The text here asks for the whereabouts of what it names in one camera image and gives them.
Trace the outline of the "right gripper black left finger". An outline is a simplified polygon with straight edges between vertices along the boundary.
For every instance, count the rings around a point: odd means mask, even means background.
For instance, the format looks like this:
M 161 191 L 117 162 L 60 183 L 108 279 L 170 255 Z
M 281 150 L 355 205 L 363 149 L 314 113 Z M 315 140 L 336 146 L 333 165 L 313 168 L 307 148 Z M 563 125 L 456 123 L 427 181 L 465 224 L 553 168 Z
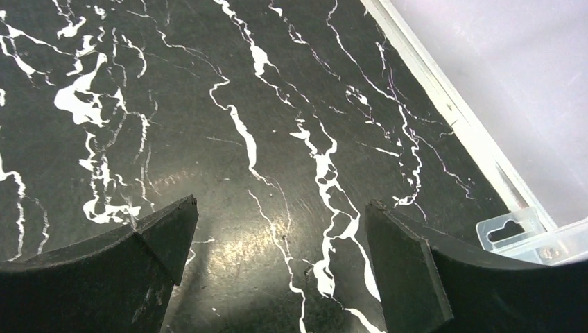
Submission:
M 1 331 L 160 331 L 198 216 L 187 196 L 135 224 L 3 262 Z

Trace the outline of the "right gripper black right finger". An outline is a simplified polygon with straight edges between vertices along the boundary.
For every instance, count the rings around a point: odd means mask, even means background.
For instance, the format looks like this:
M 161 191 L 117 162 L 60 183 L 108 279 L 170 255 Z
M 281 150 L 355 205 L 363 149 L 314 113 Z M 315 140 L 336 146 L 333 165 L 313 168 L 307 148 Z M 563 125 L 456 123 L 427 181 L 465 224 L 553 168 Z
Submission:
M 586 332 L 587 262 L 547 266 L 470 245 L 389 210 L 365 207 L 389 332 Z

